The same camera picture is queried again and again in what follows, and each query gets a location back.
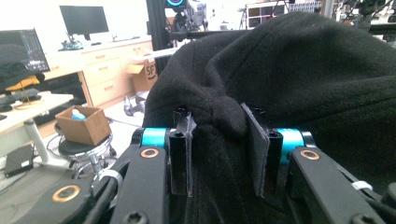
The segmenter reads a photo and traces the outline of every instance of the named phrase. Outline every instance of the monitor screen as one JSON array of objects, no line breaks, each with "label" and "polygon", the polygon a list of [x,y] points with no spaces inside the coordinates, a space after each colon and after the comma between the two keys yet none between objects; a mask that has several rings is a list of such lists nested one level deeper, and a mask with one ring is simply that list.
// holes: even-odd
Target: monitor screen
[{"label": "monitor screen", "polygon": [[64,24],[69,35],[84,35],[108,32],[103,7],[60,6]]},{"label": "monitor screen", "polygon": [[0,31],[0,68],[16,63],[32,75],[50,70],[35,29]]}]

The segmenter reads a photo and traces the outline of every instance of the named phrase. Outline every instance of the floor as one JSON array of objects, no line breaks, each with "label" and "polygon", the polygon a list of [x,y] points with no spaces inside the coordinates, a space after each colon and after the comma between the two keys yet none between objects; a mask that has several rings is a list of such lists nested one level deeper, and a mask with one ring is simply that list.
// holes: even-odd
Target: floor
[{"label": "floor", "polygon": [[[132,134],[136,128],[141,127],[144,116],[142,113],[135,113],[133,117],[126,116],[123,103],[105,109],[105,115],[112,120],[111,146],[117,151],[118,157],[129,146]],[[44,139],[44,143],[56,153],[59,136],[52,134]],[[29,172],[5,178],[3,168],[4,159],[0,160],[0,224],[18,220],[55,183],[69,179],[73,174],[72,170],[35,164],[35,168]]]}]

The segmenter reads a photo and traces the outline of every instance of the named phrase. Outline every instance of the white desk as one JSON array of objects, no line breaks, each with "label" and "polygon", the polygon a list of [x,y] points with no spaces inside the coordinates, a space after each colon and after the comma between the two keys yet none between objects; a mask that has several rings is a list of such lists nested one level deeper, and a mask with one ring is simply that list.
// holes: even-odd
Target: white desk
[{"label": "white desk", "polygon": [[67,103],[73,99],[73,95],[43,94],[41,99],[44,102],[41,105],[36,105],[29,109],[13,109],[12,111],[1,113],[6,115],[7,118],[0,120],[0,157],[33,141],[39,154],[35,162],[45,165],[65,166],[67,161],[55,159],[48,153],[33,118],[58,105]]}]

